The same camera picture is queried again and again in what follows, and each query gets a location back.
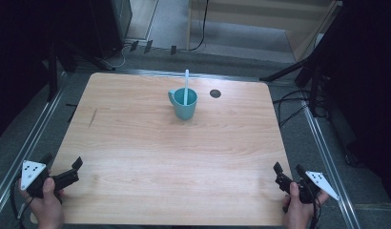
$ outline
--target wooden tabletop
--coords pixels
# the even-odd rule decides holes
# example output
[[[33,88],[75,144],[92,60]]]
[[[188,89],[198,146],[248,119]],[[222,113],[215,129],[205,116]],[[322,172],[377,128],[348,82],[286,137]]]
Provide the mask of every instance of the wooden tabletop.
[[[267,85],[190,78],[198,101],[187,121],[168,98],[183,85],[92,75],[52,166],[58,175],[83,159],[65,189],[67,223],[281,225],[273,166],[290,169]]]

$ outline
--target tripod leg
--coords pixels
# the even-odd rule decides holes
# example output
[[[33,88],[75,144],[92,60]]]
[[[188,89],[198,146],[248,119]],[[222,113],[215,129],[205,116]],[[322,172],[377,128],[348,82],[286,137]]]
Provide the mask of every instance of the tripod leg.
[[[50,48],[49,48],[48,67],[50,71],[50,77],[49,77],[50,94],[47,100],[51,101],[58,90],[58,74],[56,72],[55,44],[53,41],[50,43]]]
[[[291,73],[291,72],[293,72],[293,71],[296,71],[296,70],[302,68],[303,65],[304,65],[305,63],[307,63],[308,61],[310,61],[310,60],[309,60],[309,57],[307,57],[307,58],[305,58],[305,59],[299,61],[299,62],[296,63],[296,64],[291,65],[291,66],[288,67],[288,68],[285,68],[285,69],[279,71],[278,73],[274,73],[274,74],[269,75],[269,76],[266,76],[266,77],[261,77],[259,80],[260,80],[260,81],[272,82],[272,81],[274,81],[274,80],[276,80],[276,79],[279,79],[279,78],[283,77],[284,75],[286,75],[286,74],[288,74],[288,73]]]
[[[105,64],[101,63],[100,61],[98,61],[94,57],[92,57],[91,55],[89,55],[86,52],[82,51],[81,49],[77,48],[75,45],[73,45],[71,43],[68,43],[66,41],[63,41],[63,44],[65,44],[65,46],[68,49],[70,49],[72,52],[75,52],[76,54],[78,54],[78,55],[82,56],[83,58],[85,58],[87,61],[89,61],[92,64],[94,64],[100,70],[106,70],[106,71],[110,70]]]
[[[317,117],[318,114],[316,112],[317,108],[317,98],[318,98],[318,89],[319,89],[319,78],[320,78],[320,65],[318,65],[315,69],[315,73],[312,76],[312,85],[311,85],[311,96],[309,97],[309,111],[313,117]]]

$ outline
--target hand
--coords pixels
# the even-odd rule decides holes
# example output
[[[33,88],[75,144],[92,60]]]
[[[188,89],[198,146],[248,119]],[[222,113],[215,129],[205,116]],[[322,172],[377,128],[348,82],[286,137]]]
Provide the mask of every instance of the hand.
[[[318,195],[318,202],[322,205],[329,195],[322,190]],[[299,200],[299,188],[295,182],[290,184],[290,196],[285,197],[284,206],[288,206],[288,212],[283,218],[283,224],[288,229],[305,229],[309,219],[314,215],[314,205],[303,204]]]
[[[62,205],[53,194],[55,182],[52,178],[47,178],[43,185],[44,198],[35,198],[30,204],[32,213],[38,220],[38,228],[55,229],[62,228],[65,216]],[[31,197],[26,191],[21,191],[21,195],[26,202],[31,201]]]

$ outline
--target white straw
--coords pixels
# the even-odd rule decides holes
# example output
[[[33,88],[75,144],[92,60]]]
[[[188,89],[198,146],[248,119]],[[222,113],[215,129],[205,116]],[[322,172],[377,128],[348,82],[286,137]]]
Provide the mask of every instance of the white straw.
[[[187,105],[187,97],[189,93],[189,70],[186,70],[186,87],[184,88],[184,105]]]

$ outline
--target cup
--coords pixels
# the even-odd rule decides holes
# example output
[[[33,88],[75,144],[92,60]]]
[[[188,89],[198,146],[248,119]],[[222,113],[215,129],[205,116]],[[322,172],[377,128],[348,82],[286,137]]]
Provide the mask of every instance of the cup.
[[[175,108],[175,115],[183,120],[187,120],[192,118],[195,113],[197,95],[194,90],[188,89],[187,105],[184,105],[184,90],[185,88],[170,90],[168,96]]]

